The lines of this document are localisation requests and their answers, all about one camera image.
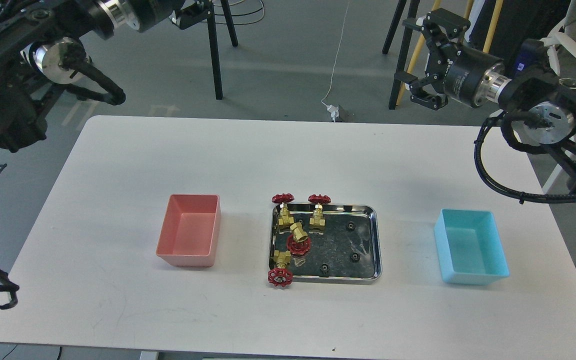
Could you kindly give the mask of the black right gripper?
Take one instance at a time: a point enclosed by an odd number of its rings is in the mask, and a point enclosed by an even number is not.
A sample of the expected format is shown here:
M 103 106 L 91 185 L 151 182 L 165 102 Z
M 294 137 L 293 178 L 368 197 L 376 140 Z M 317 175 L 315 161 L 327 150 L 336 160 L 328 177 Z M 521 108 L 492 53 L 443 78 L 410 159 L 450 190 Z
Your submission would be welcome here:
M 473 109 L 486 101 L 498 102 L 505 86 L 505 65 L 499 57 L 460 43 L 471 27 L 467 18 L 439 8 L 426 16 L 406 18 L 402 25 L 425 35 L 430 50 L 430 75 L 419 79 L 407 71 L 394 74 L 408 85 L 411 102 L 434 111 L 445 107 L 448 97 Z M 425 91 L 426 85 L 436 85 L 438 93 Z

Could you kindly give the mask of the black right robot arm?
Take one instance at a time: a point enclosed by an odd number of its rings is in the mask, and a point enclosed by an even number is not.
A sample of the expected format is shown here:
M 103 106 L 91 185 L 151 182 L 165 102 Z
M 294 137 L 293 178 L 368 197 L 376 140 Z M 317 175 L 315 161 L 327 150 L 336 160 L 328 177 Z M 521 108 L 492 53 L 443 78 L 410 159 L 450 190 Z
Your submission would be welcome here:
M 407 71 L 394 75 L 407 84 L 412 102 L 434 111 L 449 100 L 472 109 L 487 101 L 498 105 L 500 114 L 484 121 L 474 141 L 475 168 L 483 183 L 521 203 L 576 203 L 576 80 L 560 77 L 551 68 L 544 41 L 530 39 L 534 59 L 506 77 L 502 59 L 457 43 L 470 27 L 466 18 L 439 8 L 402 24 L 420 32 L 429 50 L 424 77 Z M 551 156 L 568 176 L 567 194 L 526 193 L 494 180 L 484 167 L 482 148 L 495 126 L 514 150 Z

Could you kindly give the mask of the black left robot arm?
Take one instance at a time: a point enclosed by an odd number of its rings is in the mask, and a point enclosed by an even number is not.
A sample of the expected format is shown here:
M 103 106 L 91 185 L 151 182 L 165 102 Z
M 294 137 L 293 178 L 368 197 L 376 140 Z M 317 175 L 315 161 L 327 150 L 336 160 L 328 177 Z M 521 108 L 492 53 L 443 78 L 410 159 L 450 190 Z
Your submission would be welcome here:
M 46 116 L 63 92 L 110 105 L 121 87 L 94 66 L 80 38 L 142 33 L 183 0 L 9 0 L 0 14 L 0 148 L 15 153 L 46 138 Z

